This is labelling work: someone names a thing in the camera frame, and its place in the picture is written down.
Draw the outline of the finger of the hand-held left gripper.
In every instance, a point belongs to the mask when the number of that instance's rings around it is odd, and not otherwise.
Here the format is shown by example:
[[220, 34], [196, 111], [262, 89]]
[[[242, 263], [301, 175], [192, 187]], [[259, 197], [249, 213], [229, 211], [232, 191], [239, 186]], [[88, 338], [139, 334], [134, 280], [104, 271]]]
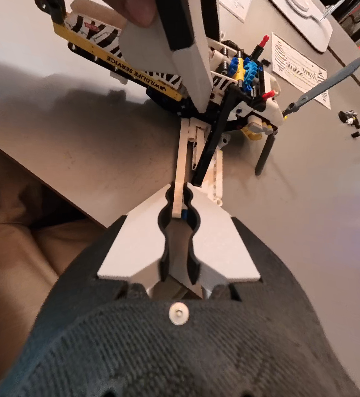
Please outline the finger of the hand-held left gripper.
[[213, 82], [201, 1], [157, 0], [156, 5], [176, 73], [197, 111], [205, 112]]
[[191, 42], [195, 41], [195, 37], [201, 37], [202, 27], [207, 38], [220, 42], [219, 1], [188, 0], [187, 6]]

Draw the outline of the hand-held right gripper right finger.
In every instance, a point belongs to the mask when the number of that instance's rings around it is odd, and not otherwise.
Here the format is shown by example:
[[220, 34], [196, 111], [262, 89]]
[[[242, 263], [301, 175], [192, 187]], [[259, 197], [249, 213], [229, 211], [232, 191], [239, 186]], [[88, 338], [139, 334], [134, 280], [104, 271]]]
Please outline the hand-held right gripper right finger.
[[183, 191], [188, 243], [187, 274], [192, 284], [259, 281], [258, 272], [232, 216], [199, 188], [186, 183]]

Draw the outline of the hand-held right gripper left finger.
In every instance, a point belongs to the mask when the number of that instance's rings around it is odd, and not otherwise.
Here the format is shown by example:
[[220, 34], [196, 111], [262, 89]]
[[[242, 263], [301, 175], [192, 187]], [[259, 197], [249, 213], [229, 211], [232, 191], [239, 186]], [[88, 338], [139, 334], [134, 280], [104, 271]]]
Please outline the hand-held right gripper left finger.
[[172, 219], [174, 186], [165, 185], [130, 211], [97, 276], [128, 284], [157, 284], [169, 274], [166, 228]]

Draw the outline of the zebra striped lego helicopter model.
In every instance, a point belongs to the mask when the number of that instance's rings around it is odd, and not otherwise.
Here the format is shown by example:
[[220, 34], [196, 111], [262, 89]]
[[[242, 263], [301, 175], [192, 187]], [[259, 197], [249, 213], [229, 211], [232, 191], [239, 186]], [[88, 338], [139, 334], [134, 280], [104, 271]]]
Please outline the zebra striped lego helicopter model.
[[197, 187], [202, 187], [222, 133], [241, 130], [249, 137], [258, 136], [258, 139], [263, 133], [267, 135], [255, 167], [255, 175], [259, 176], [272, 150], [278, 127], [287, 116], [360, 67], [359, 57], [281, 110], [276, 101], [281, 89], [274, 87], [275, 78], [264, 69], [270, 62], [259, 60], [270, 38], [268, 35], [251, 54], [245, 54], [232, 41], [222, 42], [220, 39], [217, 42], [207, 38], [213, 87], [206, 111], [198, 112], [175, 68], [174, 75], [139, 71], [124, 60], [119, 35], [127, 21], [112, 7], [93, 1], [73, 1], [72, 11], [68, 12], [65, 1], [61, 0], [39, 0], [35, 4], [50, 16], [54, 32], [67, 40], [73, 53], [110, 70], [123, 84], [134, 81], [145, 87], [147, 95], [164, 109], [180, 117], [197, 118], [211, 126], [191, 180]]

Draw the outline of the person's left hand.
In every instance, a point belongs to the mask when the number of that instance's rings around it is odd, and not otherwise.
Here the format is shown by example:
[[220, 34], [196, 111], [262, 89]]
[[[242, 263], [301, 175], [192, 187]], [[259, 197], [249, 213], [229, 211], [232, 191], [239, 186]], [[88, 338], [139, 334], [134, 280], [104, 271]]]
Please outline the person's left hand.
[[110, 6], [139, 27], [149, 27], [157, 14], [155, 0], [112, 0]]

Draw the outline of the silver monitor stand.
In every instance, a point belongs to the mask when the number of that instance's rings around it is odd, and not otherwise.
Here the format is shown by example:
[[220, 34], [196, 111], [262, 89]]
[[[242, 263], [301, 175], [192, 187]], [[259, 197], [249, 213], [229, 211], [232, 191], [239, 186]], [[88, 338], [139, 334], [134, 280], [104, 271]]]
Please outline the silver monitor stand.
[[310, 0], [272, 0], [271, 3], [318, 53], [326, 52], [333, 28]]

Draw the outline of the zebra print sticker sheet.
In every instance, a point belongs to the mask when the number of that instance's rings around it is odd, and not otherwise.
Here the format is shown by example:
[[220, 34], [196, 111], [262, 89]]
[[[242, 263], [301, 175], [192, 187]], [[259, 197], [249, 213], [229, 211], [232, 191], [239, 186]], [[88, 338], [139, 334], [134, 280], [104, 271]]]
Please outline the zebra print sticker sheet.
[[310, 91], [327, 79], [327, 71], [271, 33], [272, 71], [299, 89]]

